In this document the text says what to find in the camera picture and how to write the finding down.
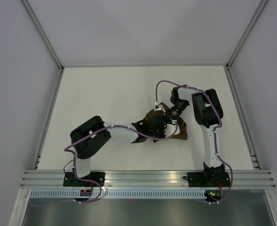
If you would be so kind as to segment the brown cloth napkin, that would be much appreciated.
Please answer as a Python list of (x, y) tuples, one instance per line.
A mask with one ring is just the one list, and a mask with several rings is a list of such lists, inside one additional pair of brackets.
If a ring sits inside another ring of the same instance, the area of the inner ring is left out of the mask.
[[(165, 112), (166, 112), (168, 109), (171, 108), (171, 107), (167, 106), (166, 104), (164, 104), (163, 102), (161, 102), (161, 104), (164, 106)], [(150, 110), (150, 111), (145, 115), (145, 117), (144, 117), (144, 119), (143, 119), (143, 127), (144, 127), (144, 129), (145, 129), (146, 131), (144, 131), (144, 134), (147, 133), (147, 129), (146, 129), (146, 127), (145, 127), (145, 125), (146, 125), (145, 122), (146, 122), (149, 118), (151, 118), (152, 116), (154, 116), (154, 115), (160, 115), (160, 116), (162, 116), (162, 117), (164, 118), (164, 113), (165, 113), (165, 112), (162, 112), (162, 111), (154, 111), (154, 110), (152, 109), (152, 110)], [(183, 118), (180, 118), (180, 119), (181, 119), (181, 121), (178, 122), (178, 125), (179, 125), (179, 128), (180, 128), (180, 133), (179, 133), (178, 135), (175, 135), (175, 136), (171, 137), (171, 139), (187, 140), (187, 138), (188, 138), (188, 134), (187, 134), (187, 125), (186, 125), (186, 123), (184, 122)]]

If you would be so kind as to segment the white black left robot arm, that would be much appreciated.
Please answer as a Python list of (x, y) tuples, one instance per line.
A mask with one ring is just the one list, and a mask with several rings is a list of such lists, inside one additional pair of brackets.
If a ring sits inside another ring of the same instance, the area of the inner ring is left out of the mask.
[(100, 116), (94, 116), (70, 133), (76, 152), (74, 181), (79, 186), (90, 182), (91, 157), (109, 141), (123, 141), (131, 144), (143, 143), (147, 139), (158, 141), (167, 137), (164, 118), (155, 115), (148, 120), (119, 126), (105, 123)]

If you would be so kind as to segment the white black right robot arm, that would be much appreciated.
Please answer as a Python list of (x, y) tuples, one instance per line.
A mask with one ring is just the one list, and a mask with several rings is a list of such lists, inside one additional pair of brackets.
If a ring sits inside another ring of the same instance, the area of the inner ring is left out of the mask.
[(174, 87), (170, 101), (174, 106), (166, 111), (165, 117), (171, 121), (180, 118), (186, 107), (192, 104), (195, 120), (202, 129), (205, 147), (202, 179), (207, 186), (214, 186), (225, 175), (225, 165), (218, 158), (223, 110), (215, 89), (199, 91)]

